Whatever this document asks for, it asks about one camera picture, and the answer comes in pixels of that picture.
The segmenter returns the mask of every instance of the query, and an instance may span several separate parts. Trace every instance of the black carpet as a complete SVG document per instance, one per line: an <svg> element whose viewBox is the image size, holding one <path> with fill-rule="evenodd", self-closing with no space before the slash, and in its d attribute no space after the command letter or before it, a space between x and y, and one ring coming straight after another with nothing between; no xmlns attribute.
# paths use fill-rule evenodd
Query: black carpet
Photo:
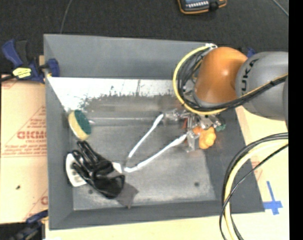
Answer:
<svg viewBox="0 0 303 240"><path fill-rule="evenodd" d="M288 12L289 0L277 0ZM27 40L43 53L43 34L59 33L69 0L0 0L0 72L10 72L1 46ZM289 50L289 18L272 0L228 0L202 15L184 15L176 0L73 0L63 33L181 41L209 41L256 52ZM0 225L0 240L23 228Z"/></svg>

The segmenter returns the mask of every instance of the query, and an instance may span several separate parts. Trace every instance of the gray bin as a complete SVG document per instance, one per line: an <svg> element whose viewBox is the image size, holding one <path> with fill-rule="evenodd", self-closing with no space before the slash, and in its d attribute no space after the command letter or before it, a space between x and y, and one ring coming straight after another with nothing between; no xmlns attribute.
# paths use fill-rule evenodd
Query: gray bin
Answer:
<svg viewBox="0 0 303 240"><path fill-rule="evenodd" d="M221 114L227 127L217 133L211 148L186 154L175 147L126 175L127 182L139 190L131 209L92 192L89 185L72 187L64 166L77 141L67 123L68 110L81 108L93 119L98 125L93 127L89 144L104 157L122 162L160 112L180 107L171 89L172 73L184 55L203 45L44 35L45 60L55 58L60 67L60 77L46 81L51 230L219 215L225 171L245 145L234 110ZM176 124L161 125L139 148L133 162L147 158L180 134ZM237 178L250 169L247 163ZM232 198L232 211L263 210L253 175Z"/></svg>

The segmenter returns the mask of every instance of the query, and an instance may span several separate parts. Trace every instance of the green sponge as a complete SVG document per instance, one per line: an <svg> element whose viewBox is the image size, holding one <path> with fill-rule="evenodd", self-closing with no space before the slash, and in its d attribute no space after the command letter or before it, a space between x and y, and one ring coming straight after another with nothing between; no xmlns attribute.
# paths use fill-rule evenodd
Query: green sponge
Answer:
<svg viewBox="0 0 303 240"><path fill-rule="evenodd" d="M73 110L68 115L68 123L72 132L82 141L92 133L90 122L81 110Z"/></svg>

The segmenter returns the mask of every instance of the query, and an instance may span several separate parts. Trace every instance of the clamp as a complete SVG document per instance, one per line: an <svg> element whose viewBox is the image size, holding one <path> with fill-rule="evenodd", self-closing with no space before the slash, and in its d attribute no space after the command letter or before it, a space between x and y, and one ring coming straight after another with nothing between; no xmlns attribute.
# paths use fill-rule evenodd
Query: clamp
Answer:
<svg viewBox="0 0 303 240"><path fill-rule="evenodd" d="M44 65L39 65L36 59L28 60L26 55L27 41L7 41L2 47L4 56L13 63L12 75L18 80L30 80L44 84L45 69L50 70L53 77L59 77L60 68L56 59L51 58Z"/></svg>

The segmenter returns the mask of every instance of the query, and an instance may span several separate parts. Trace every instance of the blue clamp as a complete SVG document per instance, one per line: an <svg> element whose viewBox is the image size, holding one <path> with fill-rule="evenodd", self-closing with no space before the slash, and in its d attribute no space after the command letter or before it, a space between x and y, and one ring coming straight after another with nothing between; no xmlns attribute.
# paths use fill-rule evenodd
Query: blue clamp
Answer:
<svg viewBox="0 0 303 240"><path fill-rule="evenodd" d="M48 210L41 211L26 220L27 226L20 230L15 235L11 236L8 240L31 240L36 234L44 227L41 219L48 216Z"/></svg>
<svg viewBox="0 0 303 240"><path fill-rule="evenodd" d="M18 80L30 80L44 84L45 74L43 69L50 69L51 76L53 77L60 76L60 68L56 59L49 59L45 65L38 65L35 59L28 61L26 52L22 50L22 46L20 45L20 50L16 48L14 39L7 41L1 49L4 56L13 63L12 74Z"/></svg>

